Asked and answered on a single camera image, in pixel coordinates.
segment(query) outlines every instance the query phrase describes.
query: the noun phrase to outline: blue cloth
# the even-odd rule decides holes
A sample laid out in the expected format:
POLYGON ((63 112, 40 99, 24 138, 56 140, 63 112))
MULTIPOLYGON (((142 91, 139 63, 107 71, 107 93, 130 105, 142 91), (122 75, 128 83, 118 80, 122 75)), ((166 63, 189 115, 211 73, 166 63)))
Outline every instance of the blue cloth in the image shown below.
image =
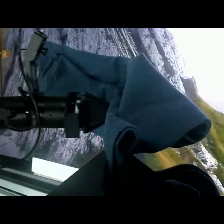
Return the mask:
POLYGON ((104 138, 110 161, 119 150, 157 152, 196 143, 207 135, 210 120, 144 55, 101 56, 51 42, 46 47, 47 55, 39 60, 39 85, 45 95, 87 92, 110 102, 105 125, 96 130, 104 138))

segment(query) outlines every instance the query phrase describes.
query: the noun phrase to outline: white sky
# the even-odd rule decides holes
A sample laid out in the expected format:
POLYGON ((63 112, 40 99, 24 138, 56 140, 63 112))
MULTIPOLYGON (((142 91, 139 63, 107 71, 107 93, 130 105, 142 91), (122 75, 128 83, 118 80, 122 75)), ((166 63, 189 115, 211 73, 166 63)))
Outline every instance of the white sky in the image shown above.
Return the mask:
POLYGON ((168 28, 199 95, 224 113, 224 29, 168 28))

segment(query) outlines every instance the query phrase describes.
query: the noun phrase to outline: cloth fold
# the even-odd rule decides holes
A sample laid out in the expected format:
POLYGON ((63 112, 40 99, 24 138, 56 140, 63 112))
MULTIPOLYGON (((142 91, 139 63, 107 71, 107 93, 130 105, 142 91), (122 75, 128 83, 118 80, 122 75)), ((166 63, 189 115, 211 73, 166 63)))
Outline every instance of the cloth fold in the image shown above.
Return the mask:
POLYGON ((47 55, 38 61, 45 95, 87 92, 110 102, 105 125, 96 132, 104 138, 109 159, 123 138, 133 143, 129 152, 153 153, 190 145, 207 135, 207 116, 144 55, 102 56, 51 42, 46 47, 47 55))

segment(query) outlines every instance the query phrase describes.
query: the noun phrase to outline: rocky mountain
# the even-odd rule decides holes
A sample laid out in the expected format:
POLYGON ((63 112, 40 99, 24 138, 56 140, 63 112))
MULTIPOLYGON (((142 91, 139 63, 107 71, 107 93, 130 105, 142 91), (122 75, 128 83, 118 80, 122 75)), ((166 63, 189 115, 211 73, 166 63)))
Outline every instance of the rocky mountain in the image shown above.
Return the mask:
MULTIPOLYGON (((48 36, 48 41, 67 45, 73 49, 108 56, 135 57, 144 54, 175 88, 191 99, 197 96, 195 81, 186 76, 184 60, 175 46, 172 34, 165 28, 43 28, 43 30, 48 36)), ((20 48, 26 48, 34 31, 35 28, 4 29, 3 49, 11 53, 10 58, 2 61, 4 96, 18 95, 17 88, 24 85, 18 66, 18 51, 20 48)), ((29 152, 36 137, 37 130, 23 133, 1 131, 0 154, 21 158, 29 152)), ((102 150, 103 140, 93 133, 82 134, 80 139, 66 139, 63 129, 44 129, 37 150, 32 156, 79 168, 102 150)), ((207 159, 206 153, 203 152, 204 148, 201 145, 195 145, 190 149, 172 150, 175 158, 185 158, 185 162, 201 161, 198 164, 195 162, 200 166, 204 161, 203 169, 210 172, 212 159, 207 159)))

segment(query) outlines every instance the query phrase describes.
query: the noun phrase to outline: blue towel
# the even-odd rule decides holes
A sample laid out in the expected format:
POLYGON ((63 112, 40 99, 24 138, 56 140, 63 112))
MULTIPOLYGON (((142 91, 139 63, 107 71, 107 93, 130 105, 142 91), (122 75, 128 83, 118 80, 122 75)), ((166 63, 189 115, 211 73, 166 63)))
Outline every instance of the blue towel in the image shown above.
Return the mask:
POLYGON ((110 103, 104 138, 113 163, 122 153, 153 153, 202 140, 211 122, 174 88, 144 55, 135 58, 96 55, 47 42, 39 59, 40 90, 49 96, 86 92, 110 103))

